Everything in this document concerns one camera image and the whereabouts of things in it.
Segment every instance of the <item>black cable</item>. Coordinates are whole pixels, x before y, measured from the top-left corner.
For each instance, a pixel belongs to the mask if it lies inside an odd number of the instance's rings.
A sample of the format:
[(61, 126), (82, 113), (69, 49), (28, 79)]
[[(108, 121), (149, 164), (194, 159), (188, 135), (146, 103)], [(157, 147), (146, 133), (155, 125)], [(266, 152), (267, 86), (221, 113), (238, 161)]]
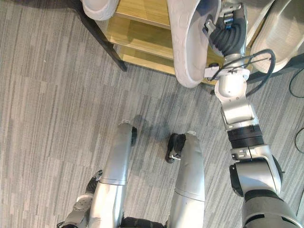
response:
[(266, 60), (266, 59), (268, 59), (268, 58), (263, 58), (263, 59), (259, 59), (259, 60), (256, 60), (256, 61), (248, 61), (247, 63), (245, 63), (245, 64), (243, 64), (243, 65), (239, 65), (239, 66), (235, 66), (234, 68), (232, 68), (231, 69), (231, 71), (233, 71), (233, 70), (235, 70), (235, 69), (237, 69), (237, 68), (239, 68), (239, 67), (247, 67), (247, 66), (249, 66), (250, 64), (253, 64), (253, 63), (257, 63), (257, 62), (260, 62), (260, 61), (264, 61), (264, 60)]
[(254, 57), (257, 57), (259, 55), (262, 55), (262, 54), (265, 54), (265, 53), (269, 53), (270, 54), (270, 66), (269, 66), (269, 69), (268, 69), (268, 72), (265, 76), (265, 78), (262, 80), (262, 82), (255, 88), (253, 88), (252, 90), (250, 90), (246, 96), (250, 96), (252, 94), (254, 94), (257, 90), (259, 90), (265, 83), (266, 81), (270, 78), (274, 68), (275, 68), (275, 65), (276, 65), (276, 56), (274, 54), (274, 52), (271, 50), (271, 49), (264, 49), (264, 50), (261, 50), (261, 51), (258, 51), (250, 56), (244, 56), (244, 57), (241, 57), (241, 58), (238, 58), (238, 59), (235, 59), (227, 64), (225, 64), (221, 69), (219, 69), (215, 75), (211, 78), (211, 81), (214, 80), (216, 78), (216, 76), (221, 72), (221, 70), (227, 68), (228, 66), (234, 64), (234, 63), (237, 63), (239, 61), (242, 61), (242, 60), (246, 60), (246, 59), (249, 59), (249, 61), (251, 61), (252, 58)]
[(300, 132), (301, 132), (302, 130), (304, 130), (304, 127), (302, 127), (302, 128), (298, 131), (298, 133), (295, 135), (295, 138), (294, 138), (294, 143), (295, 143), (294, 145), (295, 145), (296, 149), (297, 149), (300, 153), (304, 153), (304, 152), (301, 151), (300, 148), (298, 147), (298, 145), (296, 144), (296, 139), (297, 139), (297, 137), (299, 136), (299, 134), (300, 134)]
[(293, 93), (293, 91), (291, 90), (291, 84), (293, 82), (293, 80), (299, 75), (299, 73), (301, 73), (304, 69), (299, 70), (297, 73), (295, 73), (295, 75), (293, 75), (293, 77), (291, 78), (290, 82), (289, 82), (289, 92), (291, 93), (292, 96), (297, 97), (297, 98), (304, 98), (304, 96), (298, 96), (295, 95)]

